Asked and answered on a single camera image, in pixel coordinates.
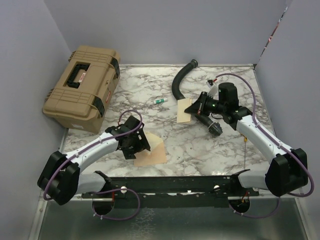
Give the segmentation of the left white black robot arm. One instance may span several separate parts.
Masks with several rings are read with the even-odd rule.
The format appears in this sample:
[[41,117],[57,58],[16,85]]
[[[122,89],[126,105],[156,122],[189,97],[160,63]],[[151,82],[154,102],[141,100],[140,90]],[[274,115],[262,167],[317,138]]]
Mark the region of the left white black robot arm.
[[43,190],[43,198],[54,200],[60,206],[75,195],[92,193],[103,198],[111,190],[111,179],[101,171],[83,174],[90,165],[103,156],[121,151],[127,160],[151,147],[143,131],[144,124],[130,116],[123,124],[108,127],[98,138],[68,153],[53,152],[42,170],[37,186]]

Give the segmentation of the tan paper envelope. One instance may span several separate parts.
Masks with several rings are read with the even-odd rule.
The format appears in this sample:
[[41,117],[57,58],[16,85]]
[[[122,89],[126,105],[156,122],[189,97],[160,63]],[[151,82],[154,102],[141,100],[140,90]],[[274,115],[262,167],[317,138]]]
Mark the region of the tan paper envelope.
[[164,141],[157,135],[146,132],[146,139],[150,145],[150,151],[143,150],[135,154],[135,167],[143,167],[157,164],[164,164],[167,162],[166,150]]

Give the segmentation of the brown paper letter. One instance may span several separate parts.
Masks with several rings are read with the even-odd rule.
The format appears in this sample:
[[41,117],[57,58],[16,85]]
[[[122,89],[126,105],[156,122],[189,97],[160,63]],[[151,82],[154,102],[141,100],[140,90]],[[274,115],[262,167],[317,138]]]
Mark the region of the brown paper letter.
[[191,121],[191,114],[185,113],[185,110],[192,105],[190,98],[179,99],[177,101],[177,123],[189,123]]

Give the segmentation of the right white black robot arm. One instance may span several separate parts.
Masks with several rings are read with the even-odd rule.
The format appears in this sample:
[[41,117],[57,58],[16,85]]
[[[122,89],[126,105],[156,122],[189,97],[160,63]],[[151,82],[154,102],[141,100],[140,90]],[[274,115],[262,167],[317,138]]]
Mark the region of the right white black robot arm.
[[201,92],[199,98],[185,113],[197,117],[210,114],[221,115],[224,122],[245,136],[269,162],[268,170],[244,170],[236,174],[229,189],[240,196],[248,188],[268,190],[281,197],[308,183],[307,154],[301,149],[293,149],[272,135],[257,120],[253,113],[239,105],[238,91],[233,83],[214,84],[209,92]]

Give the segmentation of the green white glue stick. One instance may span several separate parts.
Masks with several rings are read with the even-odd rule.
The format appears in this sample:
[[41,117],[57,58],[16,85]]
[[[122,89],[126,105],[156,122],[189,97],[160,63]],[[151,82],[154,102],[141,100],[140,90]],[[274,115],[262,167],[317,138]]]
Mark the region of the green white glue stick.
[[167,101],[168,101],[168,99],[167,99],[166,97],[164,97],[164,98],[159,98],[159,99],[154,100],[154,101],[153,101],[153,104],[154,104],[154,105],[158,105],[158,104],[165,103],[165,102],[167,102]]

